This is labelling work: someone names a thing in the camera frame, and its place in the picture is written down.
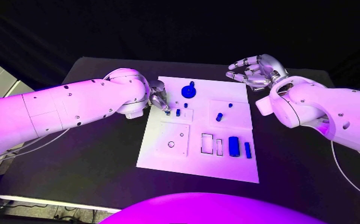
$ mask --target rectangular cutout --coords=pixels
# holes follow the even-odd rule
[[[213,135],[201,134],[201,153],[213,155]]]
[[[223,156],[223,140],[215,140],[215,155]]]

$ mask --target screw hole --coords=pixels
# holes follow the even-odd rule
[[[344,124],[343,124],[343,129],[347,129],[350,126],[350,122],[347,121]]]

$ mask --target peg board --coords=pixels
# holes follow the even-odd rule
[[[171,115],[152,107],[136,166],[259,183],[246,85],[162,76],[159,80],[166,87]],[[191,81],[197,94],[187,99],[182,87]],[[224,115],[220,122],[215,121],[218,113]],[[202,134],[213,135],[213,154],[201,153]],[[239,157],[228,154],[231,136],[239,137]],[[217,155],[217,139],[223,140],[223,156]],[[246,158],[244,142],[250,143],[250,159]]]

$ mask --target table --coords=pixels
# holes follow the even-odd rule
[[[120,67],[139,70],[147,80],[160,75],[231,81],[226,65],[84,57],[74,64],[64,84],[103,78]],[[325,71],[288,71],[333,87]],[[165,194],[211,192],[275,203],[328,223],[354,223],[360,220],[360,192],[335,167],[330,141],[312,128],[289,129],[273,114],[260,115],[254,102],[266,93],[253,93],[247,88],[259,184],[136,168],[146,109],[145,116],[136,119],[114,114],[71,129],[58,141],[17,157],[0,181],[0,197],[121,209]],[[56,135],[49,135],[42,143]],[[335,152],[348,178],[360,185],[359,153],[340,144]]]

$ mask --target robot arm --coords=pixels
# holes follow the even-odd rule
[[[88,80],[0,99],[0,153],[19,143],[91,123],[114,112],[143,115],[149,100],[166,105],[165,88],[150,87],[133,69],[117,69],[110,80]]]
[[[256,102],[263,116],[275,114],[280,123],[293,128],[312,127],[330,140],[360,150],[359,116],[360,91],[330,89],[299,76],[289,76],[279,61],[269,55],[254,56],[246,75],[227,72],[227,76],[254,88],[270,88],[270,94]]]

